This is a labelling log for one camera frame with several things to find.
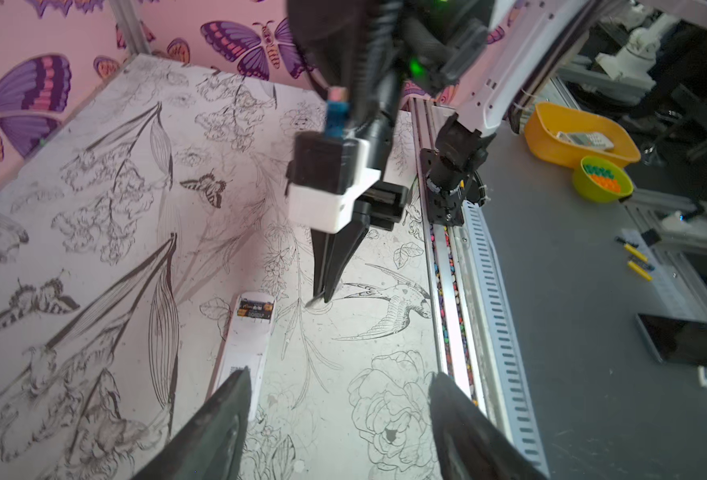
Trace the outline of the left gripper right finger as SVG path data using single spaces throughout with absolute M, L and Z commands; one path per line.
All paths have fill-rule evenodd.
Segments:
M 441 468 L 449 479 L 543 479 L 447 374 L 429 386 L 431 429 Z

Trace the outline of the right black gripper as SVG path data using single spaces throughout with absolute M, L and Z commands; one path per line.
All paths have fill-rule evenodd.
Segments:
M 385 181 L 405 82 L 437 95 L 457 83 L 487 47 L 493 1 L 290 1 L 288 20 L 303 58 L 327 89 L 323 134 L 371 143 L 381 178 L 355 200 L 351 222 L 328 248 L 326 302 L 365 239 L 371 219 L 401 220 L 409 188 Z

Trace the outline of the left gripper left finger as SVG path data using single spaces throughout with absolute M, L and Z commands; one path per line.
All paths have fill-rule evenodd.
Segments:
M 250 370 L 234 371 L 135 480 L 236 479 L 252 399 Z

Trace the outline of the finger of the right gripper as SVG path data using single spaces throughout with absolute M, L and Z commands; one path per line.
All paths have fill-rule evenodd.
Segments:
M 311 230 L 314 252 L 313 300 L 331 300 L 338 287 L 343 264 L 343 238 L 339 234 Z

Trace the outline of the white remote with display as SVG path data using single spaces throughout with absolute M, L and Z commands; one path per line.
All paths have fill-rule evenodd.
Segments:
M 271 320 L 259 320 L 237 316 L 239 301 L 243 297 L 251 300 L 273 302 L 273 318 Z M 249 370 L 251 382 L 250 421 L 254 421 L 257 417 L 260 390 L 268 360 L 269 344 L 274 331 L 275 312 L 276 300 L 271 294 L 246 292 L 237 297 L 236 302 L 230 309 L 225 339 L 221 343 L 218 361 L 208 391 L 208 395 L 212 396 L 232 373 L 241 369 Z

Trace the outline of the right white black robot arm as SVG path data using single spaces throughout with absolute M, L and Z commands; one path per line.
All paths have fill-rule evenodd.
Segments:
M 407 191 L 385 181 L 385 164 L 403 86 L 434 96 L 457 83 L 483 57 L 489 34 L 517 12 L 469 99 L 421 152 L 429 220 L 459 225 L 463 202 L 483 202 L 477 168 L 509 106 L 549 76 L 598 9 L 595 1 L 288 3 L 295 42 L 328 86 L 326 126 L 297 133 L 287 171 L 289 216 L 312 234 L 315 300 L 332 299 L 372 227 L 401 219 Z

